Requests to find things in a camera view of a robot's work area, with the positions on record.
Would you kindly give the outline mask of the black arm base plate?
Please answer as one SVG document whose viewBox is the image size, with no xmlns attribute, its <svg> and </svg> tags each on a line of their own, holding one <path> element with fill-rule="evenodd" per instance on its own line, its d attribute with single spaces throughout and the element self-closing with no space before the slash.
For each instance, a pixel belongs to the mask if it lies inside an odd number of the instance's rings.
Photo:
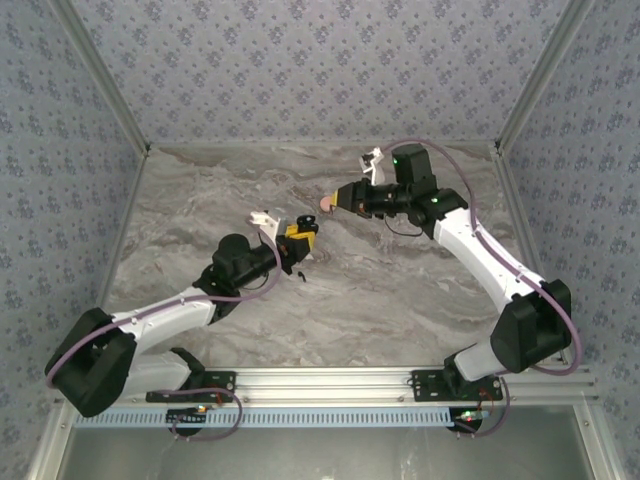
<svg viewBox="0 0 640 480">
<path fill-rule="evenodd" d="M 236 377 L 236 372 L 229 370 L 192 372 L 185 383 L 176 388 L 177 394 L 169 395 L 160 391 L 152 391 L 146 394 L 145 400 L 148 403 L 232 403 L 231 397 L 221 392 L 214 392 L 212 388 L 234 393 Z"/>
<path fill-rule="evenodd" d="M 416 402 L 478 402 L 504 398 L 502 384 L 496 376 L 468 381 L 446 368 L 413 370 L 407 383 Z"/>
</svg>

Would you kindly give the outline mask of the controller board with LED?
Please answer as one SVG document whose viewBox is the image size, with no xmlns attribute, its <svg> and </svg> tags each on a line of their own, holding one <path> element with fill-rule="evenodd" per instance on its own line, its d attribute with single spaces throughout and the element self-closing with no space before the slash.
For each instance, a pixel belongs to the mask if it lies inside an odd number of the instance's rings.
<svg viewBox="0 0 640 480">
<path fill-rule="evenodd" d="M 453 424 L 448 429 L 455 433 L 472 435 L 479 432 L 483 421 L 489 417 L 489 411 L 472 408 L 450 408 Z"/>
<path fill-rule="evenodd" d="M 174 435 L 192 437 L 203 429 L 206 418 L 206 413 L 196 407 L 169 409 L 165 414 L 165 423 Z"/>
</svg>

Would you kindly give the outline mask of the aluminium side rail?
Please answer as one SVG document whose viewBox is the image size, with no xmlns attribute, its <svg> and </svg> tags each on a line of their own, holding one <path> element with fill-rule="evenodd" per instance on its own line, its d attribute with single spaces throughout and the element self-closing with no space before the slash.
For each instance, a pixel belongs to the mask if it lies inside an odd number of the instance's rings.
<svg viewBox="0 0 640 480">
<path fill-rule="evenodd" d="M 491 156 L 496 168 L 499 184 L 504 194 L 506 207 L 513 224 L 520 251 L 520 258 L 530 270 L 536 272 L 545 280 L 549 280 L 539 258 L 531 227 L 524 205 L 519 196 L 518 186 L 511 172 L 509 162 L 504 158 L 499 147 L 491 147 Z M 546 374 L 549 374 L 551 370 L 566 370 L 571 365 L 572 360 L 573 353 L 571 349 L 564 349 L 543 360 L 535 370 Z"/>
<path fill-rule="evenodd" d="M 144 151 L 142 153 L 140 157 L 140 162 L 137 166 L 135 175 L 133 177 L 131 189 L 127 196 L 124 212 L 123 212 L 123 215 L 119 224 L 119 228 L 113 243 L 113 248 L 111 249 L 111 253 L 106 265 L 106 273 L 102 280 L 101 286 L 98 290 L 98 296 L 96 299 L 96 305 L 98 307 L 104 307 L 106 302 L 109 299 L 110 290 L 117 273 L 122 251 L 124 249 L 127 231 L 131 221 L 133 208 L 135 205 L 136 197 L 138 195 L 138 191 L 140 188 L 140 184 L 141 184 L 141 180 L 142 180 L 145 165 L 147 163 L 148 156 L 149 156 L 149 153 L 147 151 Z"/>
</svg>

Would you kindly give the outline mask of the aluminium mounting rail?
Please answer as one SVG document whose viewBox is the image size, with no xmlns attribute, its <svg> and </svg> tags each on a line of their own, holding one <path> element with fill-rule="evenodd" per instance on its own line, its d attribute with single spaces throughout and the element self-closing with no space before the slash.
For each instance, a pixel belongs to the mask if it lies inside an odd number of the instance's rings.
<svg viewBox="0 0 640 480">
<path fill-rule="evenodd" d="M 394 406 L 414 402 L 409 366 L 235 367 L 235 393 L 247 406 Z M 569 376 L 528 370 L 507 374 L 514 406 L 596 403 L 596 381 L 587 367 Z"/>
</svg>

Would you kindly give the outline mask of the aluminium frame post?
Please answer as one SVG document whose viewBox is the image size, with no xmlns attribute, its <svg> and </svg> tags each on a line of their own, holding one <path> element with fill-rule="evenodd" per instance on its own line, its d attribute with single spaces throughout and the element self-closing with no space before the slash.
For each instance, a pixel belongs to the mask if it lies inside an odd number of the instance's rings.
<svg viewBox="0 0 640 480">
<path fill-rule="evenodd" d="M 563 56 L 571 47 L 596 0 L 568 0 L 544 49 L 515 102 L 499 136 L 496 149 L 506 155 L 534 111 Z"/>
<path fill-rule="evenodd" d="M 145 157 L 149 144 L 72 1 L 47 0 L 47 2 L 78 52 L 104 101 L 115 115 L 127 140 L 137 153 Z"/>
</svg>

